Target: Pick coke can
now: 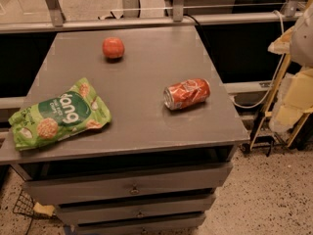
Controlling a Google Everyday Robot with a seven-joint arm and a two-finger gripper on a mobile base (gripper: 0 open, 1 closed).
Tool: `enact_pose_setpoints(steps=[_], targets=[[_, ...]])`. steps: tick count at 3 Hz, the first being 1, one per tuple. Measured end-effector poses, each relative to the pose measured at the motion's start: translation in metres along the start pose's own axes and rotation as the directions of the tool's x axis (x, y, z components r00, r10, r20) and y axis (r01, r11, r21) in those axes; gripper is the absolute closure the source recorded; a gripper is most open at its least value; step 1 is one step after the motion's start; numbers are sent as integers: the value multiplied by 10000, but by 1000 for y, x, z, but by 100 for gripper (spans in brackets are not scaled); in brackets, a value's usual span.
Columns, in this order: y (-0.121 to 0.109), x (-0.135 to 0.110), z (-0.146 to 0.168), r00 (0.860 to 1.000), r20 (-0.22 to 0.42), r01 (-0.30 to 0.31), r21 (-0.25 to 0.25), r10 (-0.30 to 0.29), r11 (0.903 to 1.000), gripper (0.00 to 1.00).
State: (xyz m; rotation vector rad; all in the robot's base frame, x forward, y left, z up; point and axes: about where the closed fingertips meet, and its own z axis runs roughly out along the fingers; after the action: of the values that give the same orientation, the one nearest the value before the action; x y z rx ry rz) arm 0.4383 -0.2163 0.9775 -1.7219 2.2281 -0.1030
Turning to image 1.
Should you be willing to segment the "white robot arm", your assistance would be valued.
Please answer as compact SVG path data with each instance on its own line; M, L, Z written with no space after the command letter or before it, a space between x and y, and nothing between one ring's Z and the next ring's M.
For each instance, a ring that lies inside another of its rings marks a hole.
M291 60L303 67L313 67L313 4L296 21L291 34Z

